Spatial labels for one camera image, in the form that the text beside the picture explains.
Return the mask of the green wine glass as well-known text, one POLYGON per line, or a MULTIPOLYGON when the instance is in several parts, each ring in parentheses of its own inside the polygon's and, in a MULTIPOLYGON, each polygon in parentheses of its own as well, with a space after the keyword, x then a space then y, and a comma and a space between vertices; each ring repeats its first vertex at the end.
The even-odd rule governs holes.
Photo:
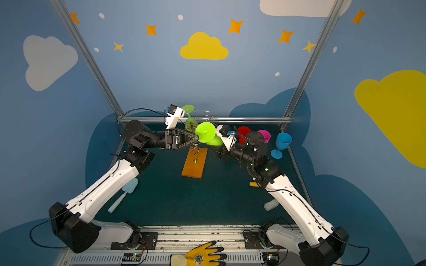
POLYGON ((190 132, 194 133, 195 130, 196 130, 196 128, 199 125, 199 123, 191 115, 191 113, 195 114, 195 107, 193 105, 184 105, 182 107, 182 109, 185 111, 185 114, 187 115, 187 120, 185 122, 185 129, 187 131, 190 131, 190 132))
POLYGON ((215 125, 210 122, 199 124, 195 134, 199 137, 199 141, 206 145, 220 147, 223 144, 221 138, 217 136, 215 125))

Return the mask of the red wine glass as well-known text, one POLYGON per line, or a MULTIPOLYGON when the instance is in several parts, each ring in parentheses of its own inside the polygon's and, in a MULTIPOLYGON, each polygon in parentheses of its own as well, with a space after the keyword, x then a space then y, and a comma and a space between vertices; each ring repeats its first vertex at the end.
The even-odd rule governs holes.
POLYGON ((237 129, 240 144, 242 144, 242 145, 246 144, 246 135, 250 132, 251 132, 251 129, 247 126, 241 126, 237 129))

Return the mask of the pink wine glass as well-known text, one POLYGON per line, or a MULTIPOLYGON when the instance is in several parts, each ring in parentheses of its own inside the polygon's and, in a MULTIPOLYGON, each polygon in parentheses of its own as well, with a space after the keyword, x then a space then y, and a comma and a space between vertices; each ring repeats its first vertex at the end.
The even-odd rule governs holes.
POLYGON ((259 130, 258 133, 260 133, 263 137, 264 140, 269 143, 270 139, 271 139, 271 134, 269 131, 267 130, 259 130))

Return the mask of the blue wine glass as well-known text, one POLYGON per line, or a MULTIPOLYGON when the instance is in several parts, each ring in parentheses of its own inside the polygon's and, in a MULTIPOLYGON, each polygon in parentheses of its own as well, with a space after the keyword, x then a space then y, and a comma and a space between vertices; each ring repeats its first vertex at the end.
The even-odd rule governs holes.
POLYGON ((282 151, 287 149, 292 141, 293 138, 290 134, 279 133, 275 141, 275 149, 271 151, 271 156, 275 159, 281 159, 283 157, 282 151))
POLYGON ((238 135, 238 133, 236 131, 233 131, 233 130, 229 130, 227 132, 227 134, 230 135, 230 136, 234 136, 234 137, 237 137, 237 135, 238 135))

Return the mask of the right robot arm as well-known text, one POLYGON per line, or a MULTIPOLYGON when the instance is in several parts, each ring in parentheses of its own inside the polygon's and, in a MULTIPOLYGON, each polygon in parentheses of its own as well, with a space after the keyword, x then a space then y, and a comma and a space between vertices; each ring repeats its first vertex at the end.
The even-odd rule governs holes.
POLYGON ((260 187, 274 197, 297 224, 299 232, 278 223, 268 223, 260 234, 268 246, 282 246, 300 256, 306 266, 332 266, 344 254, 348 233, 324 219, 294 188, 289 178, 270 159, 264 136, 252 131, 239 142, 238 133, 220 125, 216 135, 223 144, 215 149, 218 158, 232 157, 246 167, 260 187))

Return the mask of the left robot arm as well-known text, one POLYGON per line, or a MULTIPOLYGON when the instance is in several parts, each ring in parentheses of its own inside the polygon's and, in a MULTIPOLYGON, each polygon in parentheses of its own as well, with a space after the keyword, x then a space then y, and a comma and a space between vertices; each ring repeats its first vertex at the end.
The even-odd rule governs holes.
POLYGON ((65 205, 57 202, 49 209, 54 235, 74 253, 109 242, 138 248, 140 230, 134 224, 99 223, 94 217, 119 190, 148 168, 155 156, 150 148, 177 150, 197 143, 200 138, 182 129, 152 132, 140 121, 132 120, 126 124, 122 139, 128 143, 128 150, 108 172, 65 205))

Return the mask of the orange wooden rack base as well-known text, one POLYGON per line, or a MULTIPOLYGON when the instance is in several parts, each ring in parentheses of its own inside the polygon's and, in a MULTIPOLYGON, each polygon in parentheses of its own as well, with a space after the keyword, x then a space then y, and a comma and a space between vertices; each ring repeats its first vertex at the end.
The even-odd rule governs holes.
POLYGON ((201 179, 204 172, 208 149, 191 147, 181 175, 201 179))

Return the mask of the white brush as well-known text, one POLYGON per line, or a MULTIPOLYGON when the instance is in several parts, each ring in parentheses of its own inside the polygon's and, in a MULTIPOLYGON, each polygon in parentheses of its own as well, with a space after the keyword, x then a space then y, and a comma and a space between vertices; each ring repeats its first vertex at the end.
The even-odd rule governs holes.
POLYGON ((269 201, 269 202, 266 202, 266 203, 264 204, 264 209, 265 209, 266 211, 271 211, 271 210, 273 210, 274 208, 278 207, 279 205, 280 205, 280 203, 278 202, 278 200, 273 199, 273 200, 271 200, 271 201, 269 201))

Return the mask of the light blue toy spatula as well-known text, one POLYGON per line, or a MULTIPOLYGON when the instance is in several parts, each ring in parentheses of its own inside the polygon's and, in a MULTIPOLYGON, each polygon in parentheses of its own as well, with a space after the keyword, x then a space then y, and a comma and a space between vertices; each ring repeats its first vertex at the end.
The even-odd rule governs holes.
POLYGON ((127 194, 132 194, 135 188, 137 187, 139 180, 137 178, 133 178, 126 185, 122 187, 123 194, 108 208, 109 213, 113 213, 116 208, 121 204, 123 199, 127 194))

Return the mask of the yellow black work glove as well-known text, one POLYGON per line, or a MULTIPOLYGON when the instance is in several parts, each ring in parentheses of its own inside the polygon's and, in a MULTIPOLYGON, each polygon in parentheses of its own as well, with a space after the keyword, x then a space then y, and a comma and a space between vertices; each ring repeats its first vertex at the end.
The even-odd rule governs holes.
POLYGON ((224 248, 216 246, 216 241, 204 243, 186 254, 174 254, 170 257, 171 266, 226 266, 227 255, 224 248))

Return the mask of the right circuit board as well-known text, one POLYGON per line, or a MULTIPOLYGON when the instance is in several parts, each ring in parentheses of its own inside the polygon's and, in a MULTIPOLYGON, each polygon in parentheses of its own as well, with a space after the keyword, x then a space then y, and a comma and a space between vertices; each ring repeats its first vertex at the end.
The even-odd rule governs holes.
POLYGON ((278 266, 280 262, 280 255, 276 253, 263 253, 262 260, 263 266, 278 266))

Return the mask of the circuit board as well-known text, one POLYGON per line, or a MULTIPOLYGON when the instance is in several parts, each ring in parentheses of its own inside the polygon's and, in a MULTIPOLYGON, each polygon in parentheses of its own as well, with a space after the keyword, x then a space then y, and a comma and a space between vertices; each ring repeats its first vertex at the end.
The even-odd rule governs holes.
POLYGON ((139 263, 142 261, 141 253, 124 253, 122 256, 123 263, 139 263))
POLYGON ((276 253, 263 253, 262 260, 263 266, 278 266, 280 262, 280 255, 276 253))

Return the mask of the left circuit board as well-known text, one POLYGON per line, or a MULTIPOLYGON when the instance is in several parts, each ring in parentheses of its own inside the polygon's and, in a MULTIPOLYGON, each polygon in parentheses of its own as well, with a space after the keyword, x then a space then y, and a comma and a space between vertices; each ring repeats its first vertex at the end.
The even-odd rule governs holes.
POLYGON ((142 261, 141 253, 124 253, 122 256, 123 263, 139 263, 142 261))

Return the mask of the aluminium frame rail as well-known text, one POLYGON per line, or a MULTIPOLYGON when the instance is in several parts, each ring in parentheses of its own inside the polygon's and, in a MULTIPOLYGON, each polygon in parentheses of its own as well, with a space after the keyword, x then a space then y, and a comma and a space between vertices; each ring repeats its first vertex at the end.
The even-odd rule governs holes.
MULTIPOLYGON (((119 118, 120 123, 127 123, 132 120, 138 120, 142 123, 154 124, 165 123, 165 118, 155 116, 124 116, 119 118)), ((289 124, 292 122, 290 117, 196 117, 198 123, 205 121, 216 124, 289 124)))

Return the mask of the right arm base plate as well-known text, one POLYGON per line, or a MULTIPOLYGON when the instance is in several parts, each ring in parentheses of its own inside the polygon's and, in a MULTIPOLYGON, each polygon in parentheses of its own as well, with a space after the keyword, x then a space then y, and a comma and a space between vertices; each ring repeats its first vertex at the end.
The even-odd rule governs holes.
POLYGON ((246 249, 269 249, 272 247, 266 233, 261 231, 243 230, 244 244, 246 249))

